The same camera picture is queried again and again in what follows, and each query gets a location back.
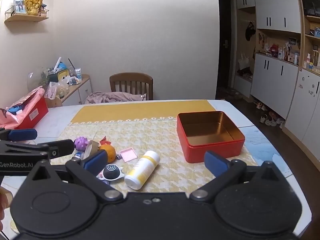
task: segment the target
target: dark door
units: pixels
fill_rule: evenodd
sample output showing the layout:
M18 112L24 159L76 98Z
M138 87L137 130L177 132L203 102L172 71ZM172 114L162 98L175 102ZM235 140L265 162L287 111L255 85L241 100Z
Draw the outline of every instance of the dark door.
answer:
M217 87L228 87L231 53L231 0L219 0L220 47Z

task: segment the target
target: red gift box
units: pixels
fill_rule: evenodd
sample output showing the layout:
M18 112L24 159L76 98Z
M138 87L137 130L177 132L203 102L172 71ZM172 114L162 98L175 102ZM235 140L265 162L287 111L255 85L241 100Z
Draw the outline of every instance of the red gift box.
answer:
M178 114L177 133L188 163L203 162L206 151L224 158L238 156L245 140L239 128L221 111Z
M25 117L22 123L15 129L32 129L48 113L48 107L44 96L36 103L30 113Z

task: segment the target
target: pink comb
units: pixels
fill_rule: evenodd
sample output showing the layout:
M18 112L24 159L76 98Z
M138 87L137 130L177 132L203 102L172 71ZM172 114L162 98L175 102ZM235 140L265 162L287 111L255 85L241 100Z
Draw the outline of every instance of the pink comb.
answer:
M120 154L125 163L138 158L133 148L122 150L120 151Z

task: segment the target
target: gold ornament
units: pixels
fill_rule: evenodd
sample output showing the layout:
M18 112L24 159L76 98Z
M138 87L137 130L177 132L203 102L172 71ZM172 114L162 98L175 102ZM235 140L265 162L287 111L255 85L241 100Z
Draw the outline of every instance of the gold ornament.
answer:
M29 15L38 15L43 0L24 0L24 5Z

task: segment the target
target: human hand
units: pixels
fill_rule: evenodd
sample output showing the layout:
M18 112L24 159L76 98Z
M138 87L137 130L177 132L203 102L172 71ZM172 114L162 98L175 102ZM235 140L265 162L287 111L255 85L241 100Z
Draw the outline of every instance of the human hand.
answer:
M12 193L3 188L3 187L0 187L0 220L3 220L4 219L4 210L8 207L10 207L10 204L12 202L12 199L13 199L13 195ZM3 230L3 224L2 222L0 222L0 231Z

